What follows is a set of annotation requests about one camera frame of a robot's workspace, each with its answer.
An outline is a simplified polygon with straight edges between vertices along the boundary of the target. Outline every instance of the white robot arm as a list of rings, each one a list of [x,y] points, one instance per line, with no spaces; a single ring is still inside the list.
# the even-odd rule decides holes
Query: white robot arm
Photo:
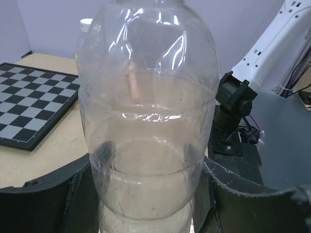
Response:
[[[311,0],[285,0],[259,40],[232,68],[233,76],[250,87],[261,86],[271,68],[295,40],[311,26]]]

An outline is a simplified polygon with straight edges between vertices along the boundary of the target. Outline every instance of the clear plastic bottle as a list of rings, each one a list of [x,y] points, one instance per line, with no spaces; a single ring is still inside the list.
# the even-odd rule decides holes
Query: clear plastic bottle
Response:
[[[113,0],[80,55],[79,102],[103,233],[188,233],[219,84],[182,0]]]
[[[77,43],[77,46],[76,46],[76,61],[77,61],[77,67],[79,69],[79,54],[81,53],[81,50],[82,50],[82,46],[84,44],[84,40],[85,40],[85,37],[86,37],[86,34],[88,32],[88,29],[92,23],[92,18],[84,18],[84,19],[81,19],[80,20],[80,29],[82,31],[82,34],[81,36],[79,37],[78,39],[78,43]]]

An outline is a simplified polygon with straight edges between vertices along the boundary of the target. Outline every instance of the gray table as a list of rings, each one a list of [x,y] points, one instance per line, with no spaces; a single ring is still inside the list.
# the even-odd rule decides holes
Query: gray table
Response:
[[[258,151],[264,185],[287,189],[311,185],[311,111],[297,96],[257,91],[252,115],[265,131]]]

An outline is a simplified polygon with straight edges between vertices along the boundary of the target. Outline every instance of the black square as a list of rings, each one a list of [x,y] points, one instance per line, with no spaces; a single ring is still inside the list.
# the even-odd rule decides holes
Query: black square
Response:
[[[28,107],[27,106],[22,106],[22,105],[15,105],[13,108],[11,108],[8,113],[20,115],[22,114]]]
[[[27,74],[28,75],[28,74],[31,74],[32,72],[34,72],[33,69],[24,69],[20,72],[20,74]]]
[[[11,86],[11,87],[8,87],[6,88],[4,91],[4,93],[9,93],[9,94],[15,94],[16,92],[20,91],[22,88],[19,88],[19,87],[14,87],[14,86]]]
[[[50,102],[49,101],[45,101],[45,100],[37,100],[36,102],[34,102],[33,105],[31,105],[34,108],[40,108],[40,109],[44,109],[45,106],[47,106]]]
[[[34,76],[30,76],[30,75],[27,75],[25,78],[23,78],[22,80],[23,81],[27,81],[27,82],[32,82],[34,80],[36,80],[37,77],[34,77]]]
[[[72,83],[76,78],[74,77],[70,77],[70,76],[66,76],[63,78],[63,82],[68,82],[68,83]]]
[[[9,70],[11,70],[11,69],[13,69],[13,68],[14,68],[13,66],[4,65],[4,66],[1,66],[1,67],[0,67],[0,70],[9,71]]]
[[[42,91],[33,91],[28,97],[38,99],[41,96],[43,96],[44,94],[45,94],[45,92],[42,92]]]
[[[21,129],[21,131],[16,134],[13,139],[20,140],[23,142],[28,142],[29,139],[32,138],[32,136],[36,133],[34,130],[28,130],[28,129]]]
[[[51,116],[53,116],[54,113],[55,112],[42,110],[41,112],[38,113],[38,115],[35,116],[35,118],[41,119],[41,120],[49,120]]]
[[[8,99],[5,100],[5,102],[8,103],[19,103],[21,100],[23,100],[25,97],[22,96],[16,96],[16,95],[12,95],[11,97],[9,97]]]
[[[16,73],[12,73],[12,72],[5,72],[3,74],[0,74],[1,77],[5,77],[5,78],[11,78],[13,75],[15,75]]]
[[[3,130],[6,127],[4,124],[0,124],[0,131]]]
[[[44,83],[44,85],[55,86],[58,83],[59,83],[59,81],[48,80],[47,82]]]
[[[80,85],[72,83],[68,87],[66,87],[66,89],[70,89],[70,90],[76,91],[76,90],[79,89],[79,87],[80,87]]]
[[[53,76],[54,76],[54,74],[46,72],[46,73],[42,74],[40,77],[50,79]]]
[[[7,79],[5,81],[3,81],[1,84],[4,84],[4,85],[9,85],[9,86],[12,86],[14,83],[18,82],[18,80],[15,80],[15,79]]]
[[[48,91],[48,93],[53,93],[53,94],[59,94],[63,91],[63,88],[59,87],[52,87],[51,90]]]
[[[69,97],[66,97],[66,96],[56,96],[55,99],[52,100],[52,102],[65,103],[68,99]]]
[[[31,89],[31,90],[36,90],[38,87],[40,87],[41,85],[38,83],[30,83],[27,86],[25,86],[25,88],[27,89]]]
[[[18,127],[24,127],[31,121],[32,118],[26,117],[26,116],[18,116],[15,120],[13,120],[10,125],[18,126]]]

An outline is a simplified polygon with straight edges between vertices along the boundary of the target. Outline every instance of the beige tabletop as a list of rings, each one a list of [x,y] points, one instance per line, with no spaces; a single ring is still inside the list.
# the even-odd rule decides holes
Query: beige tabletop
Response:
[[[16,64],[77,74],[74,59],[40,53]],[[0,146],[0,188],[23,186],[26,181],[50,173],[86,153],[79,105],[75,103],[33,151]]]

